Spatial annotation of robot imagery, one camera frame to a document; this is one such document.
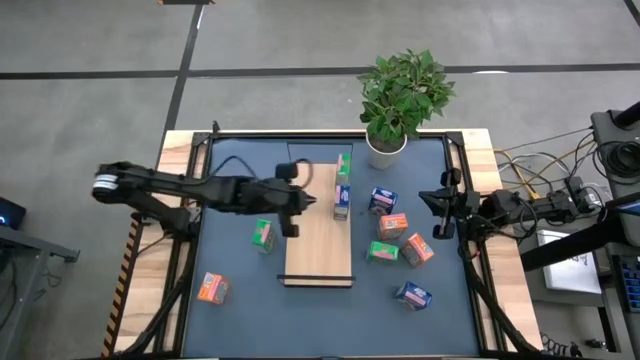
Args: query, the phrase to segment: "yellow cable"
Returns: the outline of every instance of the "yellow cable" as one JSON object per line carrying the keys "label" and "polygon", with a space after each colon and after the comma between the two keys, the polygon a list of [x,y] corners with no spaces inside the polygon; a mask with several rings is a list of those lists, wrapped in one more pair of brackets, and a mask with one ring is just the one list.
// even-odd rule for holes
{"label": "yellow cable", "polygon": [[589,146],[589,145],[593,144],[594,142],[595,142],[595,141],[591,140],[591,141],[589,141],[589,142],[586,142],[586,143],[582,144],[580,147],[576,148],[575,150],[571,150],[571,151],[569,151],[568,153],[566,153],[566,154],[564,154],[564,155],[560,156],[559,158],[557,158],[557,159],[555,159],[555,160],[551,161],[549,164],[547,164],[547,166],[543,167],[543,168],[542,168],[542,170],[538,171],[538,172],[537,172],[535,175],[533,175],[529,180],[527,180],[527,181],[523,181],[521,185],[518,185],[518,186],[512,186],[512,187],[506,188],[506,189],[504,189],[504,190],[515,190],[515,189],[519,189],[519,188],[521,188],[521,187],[523,187],[523,186],[531,186],[531,181],[533,181],[533,180],[535,180],[536,178],[540,177],[540,175],[542,175],[542,173],[543,173],[543,172],[545,172],[548,168],[550,168],[550,167],[551,167],[551,165],[553,165],[553,164],[557,163],[558,161],[560,161],[560,160],[562,160],[562,159],[566,158],[567,156],[569,156],[569,155],[571,155],[571,154],[574,154],[574,153],[576,153],[576,152],[580,151],[582,148],[587,147],[587,146]]}
{"label": "yellow cable", "polygon": [[[513,164],[513,158],[511,158],[511,155],[509,155],[509,153],[507,153],[506,151],[501,150],[501,149],[493,149],[493,152],[504,155],[507,159],[509,159],[509,163]],[[513,168],[513,170],[515,171],[516,175],[520,179],[520,182],[522,182],[524,184],[526,182],[526,180],[524,179],[524,176],[522,176],[522,173],[520,172],[520,169],[518,169],[517,166],[511,166],[511,167]],[[525,187],[526,187],[527,192],[529,193],[529,197],[531,199],[540,199],[540,195],[536,192],[536,190],[533,188],[533,186],[531,186],[530,184],[527,184]]]}

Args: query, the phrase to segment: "green box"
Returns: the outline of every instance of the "green box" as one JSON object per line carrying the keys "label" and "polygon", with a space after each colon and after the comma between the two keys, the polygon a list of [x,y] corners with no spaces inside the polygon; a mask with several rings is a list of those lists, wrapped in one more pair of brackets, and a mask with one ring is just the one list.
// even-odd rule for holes
{"label": "green box", "polygon": [[251,241],[253,245],[260,249],[261,253],[269,254],[273,250],[273,245],[276,242],[276,233],[273,230],[271,221],[258,219],[256,224],[256,231],[253,233],[253,239]]}
{"label": "green box", "polygon": [[367,261],[375,261],[384,264],[396,262],[400,250],[395,245],[372,241],[367,252]]}
{"label": "green box", "polygon": [[338,155],[336,185],[349,185],[350,176],[351,176],[351,154]]}

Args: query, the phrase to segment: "blue box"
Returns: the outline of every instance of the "blue box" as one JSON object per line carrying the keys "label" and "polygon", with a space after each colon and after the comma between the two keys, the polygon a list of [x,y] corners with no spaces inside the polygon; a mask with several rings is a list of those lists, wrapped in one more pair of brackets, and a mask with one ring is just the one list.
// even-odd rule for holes
{"label": "blue box", "polygon": [[398,289],[394,298],[409,309],[418,311],[427,308],[431,304],[432,296],[423,288],[411,281],[407,281]]}
{"label": "blue box", "polygon": [[376,215],[389,215],[398,201],[398,194],[381,187],[373,189],[369,201],[369,211]]}
{"label": "blue box", "polygon": [[333,205],[333,219],[347,220],[349,216],[349,185],[336,185],[336,199]]}

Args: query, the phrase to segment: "white flower pot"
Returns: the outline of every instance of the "white flower pot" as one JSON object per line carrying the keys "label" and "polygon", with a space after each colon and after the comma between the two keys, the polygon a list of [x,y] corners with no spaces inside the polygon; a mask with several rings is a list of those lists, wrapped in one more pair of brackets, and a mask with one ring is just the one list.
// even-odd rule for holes
{"label": "white flower pot", "polygon": [[385,153],[374,149],[369,142],[369,133],[367,133],[367,145],[369,145],[369,164],[376,169],[384,170],[393,164],[398,154],[407,146],[407,135],[404,136],[402,147],[392,153]]}

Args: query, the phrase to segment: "orange box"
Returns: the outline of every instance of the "orange box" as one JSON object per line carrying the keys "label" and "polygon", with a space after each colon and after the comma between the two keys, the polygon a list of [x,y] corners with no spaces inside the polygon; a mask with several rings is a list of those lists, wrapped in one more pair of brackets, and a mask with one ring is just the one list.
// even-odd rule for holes
{"label": "orange box", "polygon": [[402,235],[409,227],[404,214],[384,215],[380,217],[378,237],[380,240],[391,240]]}
{"label": "orange box", "polygon": [[418,233],[411,235],[400,251],[414,268],[424,264],[433,256],[433,250]]}
{"label": "orange box", "polygon": [[221,305],[227,296],[231,283],[222,275],[206,273],[200,291],[198,292],[198,300],[212,302]]}

